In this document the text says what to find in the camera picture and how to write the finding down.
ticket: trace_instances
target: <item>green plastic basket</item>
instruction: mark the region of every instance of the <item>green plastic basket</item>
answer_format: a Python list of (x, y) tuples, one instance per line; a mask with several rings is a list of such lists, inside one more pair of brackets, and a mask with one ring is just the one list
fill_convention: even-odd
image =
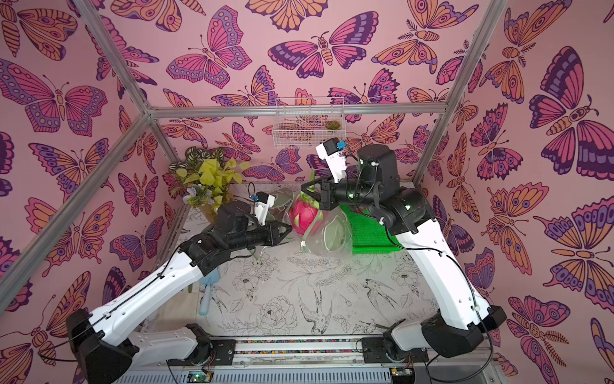
[(386, 254), (398, 251), (386, 237), (384, 227), (375, 220), (354, 213), (347, 206), (342, 205), (341, 209), (348, 215), (352, 227), (352, 253)]

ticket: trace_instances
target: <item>floral tablecloth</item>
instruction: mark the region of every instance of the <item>floral tablecloth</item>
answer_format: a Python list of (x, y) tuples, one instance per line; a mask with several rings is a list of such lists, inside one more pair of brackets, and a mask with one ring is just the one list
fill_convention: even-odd
[[(191, 210), (179, 241), (207, 225)], [(227, 262), (219, 272), (208, 314), (196, 310), (196, 321), (212, 335), (373, 334), (437, 310), (404, 251), (341, 260), (304, 254), (295, 240), (265, 248), (258, 260)]]

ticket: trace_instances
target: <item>white wire basket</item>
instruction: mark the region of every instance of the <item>white wire basket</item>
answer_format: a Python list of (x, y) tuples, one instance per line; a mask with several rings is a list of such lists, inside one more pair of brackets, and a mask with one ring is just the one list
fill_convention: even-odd
[[(311, 99), (313, 101), (322, 99), (326, 104), (301, 105), (297, 108), (297, 100), (305, 100), (304, 98), (284, 97), (275, 100), (276, 113), (273, 123), (275, 148), (310, 148), (332, 138), (345, 140), (343, 98), (311, 97)], [(294, 105), (287, 105), (286, 100), (291, 100)], [(337, 104), (329, 104), (331, 100), (337, 100)], [(339, 128), (329, 130), (326, 125), (333, 121), (339, 123)]]

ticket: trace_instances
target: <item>black mount plate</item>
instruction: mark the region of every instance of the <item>black mount plate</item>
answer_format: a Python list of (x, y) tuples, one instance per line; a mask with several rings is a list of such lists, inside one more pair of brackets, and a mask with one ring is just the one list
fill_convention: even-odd
[[(365, 337), (360, 341), (362, 342), (362, 350), (364, 351), (363, 357), (365, 359), (365, 363), (378, 362), (381, 364), (386, 364), (393, 362), (390, 361), (386, 354), (383, 337)], [(420, 348), (414, 348), (410, 350), (410, 356), (413, 362), (429, 362), (429, 355), (426, 351), (422, 351)], [(402, 362), (398, 363), (401, 364), (407, 361), (408, 359), (404, 359)]]

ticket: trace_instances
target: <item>butterfly wallpaper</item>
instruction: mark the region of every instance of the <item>butterfly wallpaper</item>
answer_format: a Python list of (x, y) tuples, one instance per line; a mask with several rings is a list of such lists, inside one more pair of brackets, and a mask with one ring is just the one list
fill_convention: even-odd
[[(445, 102), (488, 6), (91, 2), (149, 104), (177, 109), (272, 106), (284, 97), (280, 103), (290, 105), (329, 102), (317, 96), (346, 104)], [(473, 284), (508, 315), (491, 333), (508, 381), (609, 384), (612, 2), (509, 0), (507, 7), (462, 100), (449, 106), (453, 118), (420, 187)], [(1, 279), (139, 112), (71, 0), (44, 8), (4, 0), (0, 20), (0, 202), (10, 218), (0, 222)], [(348, 151), (386, 144), (410, 179), (437, 117), (348, 115)], [(315, 149), (274, 148), (273, 120), (159, 123), (180, 154), (224, 146), (226, 157), (249, 162), (247, 181), (306, 180), (311, 168), (326, 175)], [(66, 340), (62, 321), (70, 313), (114, 299), (155, 268), (182, 207), (170, 195), (176, 185), (162, 148), (150, 130), (135, 141), (0, 317), (0, 383), (83, 382), (76, 364), (37, 351)], [(70, 358), (69, 348), (55, 357)]]

